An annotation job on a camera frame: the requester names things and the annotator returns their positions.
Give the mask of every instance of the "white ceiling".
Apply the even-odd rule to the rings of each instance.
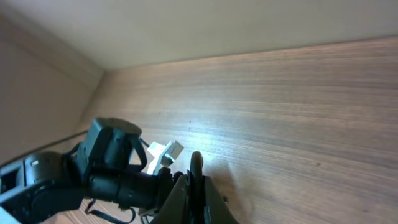
[[[397,0],[2,0],[107,69],[398,34]]]

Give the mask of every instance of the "wood grain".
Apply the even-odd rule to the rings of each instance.
[[[118,70],[80,128],[99,116],[181,142],[174,172],[201,151],[240,223],[398,223],[398,39]]]

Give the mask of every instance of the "black cable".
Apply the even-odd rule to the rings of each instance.
[[[131,223],[131,222],[136,218],[136,211],[135,211],[133,208],[130,208],[130,210],[131,210],[131,212],[132,212],[132,218],[131,218],[131,220],[128,221],[128,222],[124,222],[124,221],[118,220],[117,218],[114,218],[114,217],[112,217],[112,216],[110,216],[110,215],[108,215],[108,214],[105,214],[105,213],[103,213],[103,212],[101,212],[101,211],[98,211],[98,210],[91,210],[91,211],[89,211],[90,208],[95,204],[95,202],[96,202],[96,200],[93,199],[93,200],[87,205],[87,208],[85,209],[85,213],[86,213],[87,215],[88,215],[88,214],[96,215],[97,217],[100,217],[100,218],[102,218],[102,219],[104,219],[104,220],[106,220],[106,221],[108,221],[108,222],[115,223],[115,224],[128,224],[128,223]]]
[[[149,224],[148,215],[142,215],[139,217],[141,219],[142,224]]]
[[[146,147],[149,147],[149,144],[146,143],[142,138],[139,138],[139,141],[140,141],[143,145],[145,145]]]
[[[50,143],[48,143],[48,144],[45,144],[44,146],[40,146],[40,147],[31,149],[31,150],[27,151],[26,153],[23,153],[22,155],[19,155],[19,156],[13,158],[13,159],[10,159],[10,160],[8,160],[8,161],[6,161],[6,162],[3,162],[3,163],[0,165],[0,167],[4,167],[4,166],[7,165],[7,164],[10,164],[10,163],[12,163],[12,162],[14,162],[14,161],[16,161],[16,160],[18,160],[18,159],[21,159],[21,158],[23,158],[23,157],[25,157],[25,156],[28,156],[29,154],[32,154],[32,153],[35,153],[35,152],[39,152],[39,151],[41,151],[41,150],[43,150],[43,149],[46,149],[46,148],[48,148],[48,147],[56,146],[57,144],[61,144],[61,143],[65,142],[65,141],[68,141],[68,140],[71,140],[71,139],[73,139],[73,138],[75,138],[75,137],[78,137],[78,136],[81,136],[81,135],[83,135],[83,134],[86,134],[87,131],[88,131],[88,130],[81,131],[81,132],[76,133],[76,134],[73,134],[73,135],[71,135],[71,136],[69,136],[69,137],[66,137],[66,138],[63,138],[63,139],[59,139],[59,140],[57,140],[57,141],[54,141],[54,142],[50,142]]]
[[[71,151],[66,152],[66,153],[64,153],[64,154],[62,154],[62,155],[63,155],[64,157],[70,157],[72,154],[76,153],[77,150],[79,150],[79,147],[80,147],[80,142],[79,142],[78,144],[76,144],[76,146],[73,147],[73,149],[72,149]]]

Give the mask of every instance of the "beige wall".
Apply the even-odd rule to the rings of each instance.
[[[397,0],[2,0],[104,68],[398,35]]]
[[[84,70],[0,16],[0,163],[75,132],[95,86],[69,71]]]

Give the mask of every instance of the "black robotic arm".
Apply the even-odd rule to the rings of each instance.
[[[194,152],[187,174],[163,167],[157,175],[147,164],[141,129],[121,119],[98,118],[84,141],[69,153],[39,152],[0,170],[0,206],[21,223],[39,223],[52,215],[79,209],[84,198],[113,202],[131,209],[133,219],[151,223],[237,223]],[[141,164],[129,164],[137,153]],[[113,223],[124,223],[99,211],[86,210]]]

